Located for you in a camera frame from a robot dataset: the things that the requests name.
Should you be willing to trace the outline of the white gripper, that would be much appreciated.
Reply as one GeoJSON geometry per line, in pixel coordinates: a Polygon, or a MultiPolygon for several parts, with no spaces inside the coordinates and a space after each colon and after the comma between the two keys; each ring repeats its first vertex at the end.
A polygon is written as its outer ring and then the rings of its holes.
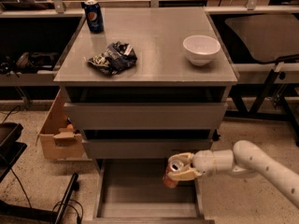
{"type": "Polygon", "coordinates": [[[169,177],[174,181],[191,181],[202,175],[213,175],[215,172],[215,157],[211,150],[198,151],[194,155],[190,152],[179,153],[168,159],[171,164],[185,166],[192,163],[194,168],[170,170],[169,177]]]}

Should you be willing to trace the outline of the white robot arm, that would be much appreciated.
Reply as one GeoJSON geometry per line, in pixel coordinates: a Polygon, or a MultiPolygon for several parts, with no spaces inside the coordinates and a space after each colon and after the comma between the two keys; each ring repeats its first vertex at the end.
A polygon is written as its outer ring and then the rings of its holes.
{"type": "Polygon", "coordinates": [[[299,207],[299,174],[273,160],[250,141],[237,141],[232,149],[179,153],[168,159],[165,178],[174,182],[191,181],[208,175],[231,176],[258,173],[299,207]]]}

